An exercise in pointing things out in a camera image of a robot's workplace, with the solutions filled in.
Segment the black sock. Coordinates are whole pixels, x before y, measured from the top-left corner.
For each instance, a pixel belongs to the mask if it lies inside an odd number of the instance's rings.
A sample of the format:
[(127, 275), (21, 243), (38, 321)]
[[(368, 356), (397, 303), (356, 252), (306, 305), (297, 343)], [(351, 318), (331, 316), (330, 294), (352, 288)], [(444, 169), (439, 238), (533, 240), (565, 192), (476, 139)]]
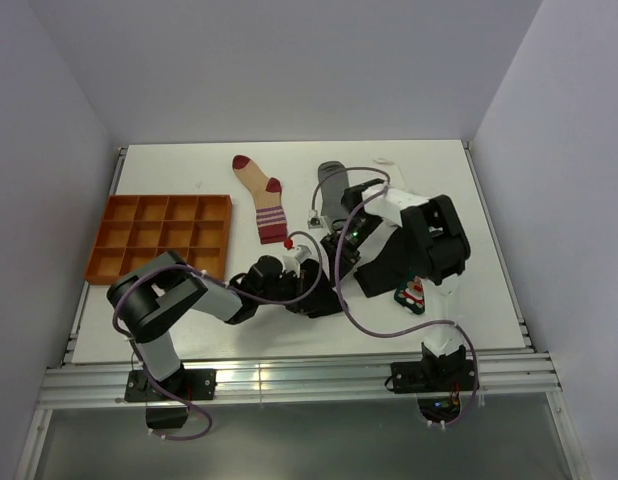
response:
[(409, 271), (405, 234), (397, 228), (390, 235), (380, 253), (370, 262), (358, 267), (354, 278), (367, 298), (395, 291)]
[(305, 260), (301, 264), (300, 276), (292, 275), (290, 298), (293, 299), (306, 293), (316, 279), (318, 279), (318, 284), (311, 294), (300, 302), (287, 305), (288, 311), (308, 318), (330, 316), (342, 311), (338, 296), (328, 277), (319, 263), (313, 259)]

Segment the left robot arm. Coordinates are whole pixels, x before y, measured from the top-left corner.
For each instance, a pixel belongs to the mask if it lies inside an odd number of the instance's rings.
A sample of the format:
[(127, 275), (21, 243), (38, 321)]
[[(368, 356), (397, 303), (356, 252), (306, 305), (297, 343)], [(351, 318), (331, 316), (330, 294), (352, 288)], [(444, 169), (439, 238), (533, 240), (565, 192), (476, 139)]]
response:
[(140, 354), (148, 388), (161, 399), (183, 391), (185, 368), (170, 329), (188, 311), (238, 325), (262, 305), (294, 307), (309, 299), (322, 280), (321, 264), (301, 255), (292, 259), (296, 265), (287, 270), (277, 258), (262, 256), (225, 285), (169, 250), (112, 284), (106, 297), (114, 308), (114, 328)]

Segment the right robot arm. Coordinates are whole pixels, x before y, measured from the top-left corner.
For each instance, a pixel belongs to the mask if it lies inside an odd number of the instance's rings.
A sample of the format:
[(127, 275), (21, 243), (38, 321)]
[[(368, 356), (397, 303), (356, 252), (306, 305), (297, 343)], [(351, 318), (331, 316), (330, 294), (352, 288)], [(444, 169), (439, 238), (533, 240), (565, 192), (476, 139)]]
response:
[[(456, 289), (471, 249), (448, 196), (421, 197), (374, 180), (346, 189), (342, 204), (343, 225), (321, 241), (337, 291), (353, 274), (366, 296), (391, 292), (408, 313), (421, 316)], [(392, 364), (386, 389), (453, 398), (476, 393), (478, 358), (465, 330), (436, 318), (415, 328), (426, 333), (422, 357)]]

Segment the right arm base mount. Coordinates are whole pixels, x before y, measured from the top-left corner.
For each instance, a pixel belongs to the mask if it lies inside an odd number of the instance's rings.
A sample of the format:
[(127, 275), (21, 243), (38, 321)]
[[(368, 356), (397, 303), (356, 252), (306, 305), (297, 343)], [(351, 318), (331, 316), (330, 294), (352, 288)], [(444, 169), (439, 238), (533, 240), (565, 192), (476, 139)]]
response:
[(480, 384), (469, 360), (456, 367), (443, 367), (420, 360), (394, 362), (384, 381), (387, 391), (396, 395), (415, 395), (419, 413), (439, 425), (455, 421), (462, 413), (462, 394), (476, 396)]

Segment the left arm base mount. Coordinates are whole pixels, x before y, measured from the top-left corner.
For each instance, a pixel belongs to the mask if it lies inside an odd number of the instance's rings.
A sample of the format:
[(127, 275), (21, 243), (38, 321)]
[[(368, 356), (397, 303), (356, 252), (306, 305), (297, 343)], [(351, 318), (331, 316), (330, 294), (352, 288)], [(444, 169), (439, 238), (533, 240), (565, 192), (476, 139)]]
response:
[[(182, 367), (169, 378), (159, 382), (161, 388), (188, 401), (210, 401), (214, 398), (216, 371), (214, 369), (188, 370)], [(143, 403), (146, 425), (154, 430), (173, 431), (182, 428), (189, 417), (189, 407), (150, 407), (149, 403), (171, 401), (157, 390), (142, 370), (132, 370), (124, 393), (126, 403)]]

